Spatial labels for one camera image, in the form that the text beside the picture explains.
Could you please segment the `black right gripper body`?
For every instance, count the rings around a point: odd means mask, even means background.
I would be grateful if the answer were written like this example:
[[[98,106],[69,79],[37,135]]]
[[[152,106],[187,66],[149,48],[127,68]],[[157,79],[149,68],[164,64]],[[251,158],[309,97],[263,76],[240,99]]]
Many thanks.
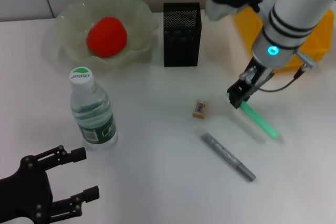
[[[239,75],[239,89],[257,89],[267,82],[272,75],[272,69],[262,65],[254,57],[251,58],[246,69]]]

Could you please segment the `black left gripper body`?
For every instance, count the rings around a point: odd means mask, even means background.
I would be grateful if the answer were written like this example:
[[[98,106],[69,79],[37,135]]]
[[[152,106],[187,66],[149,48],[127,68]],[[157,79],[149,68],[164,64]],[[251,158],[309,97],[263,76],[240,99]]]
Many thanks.
[[[1,179],[1,223],[19,217],[47,223],[53,196],[48,176],[34,156],[23,157],[19,169]]]

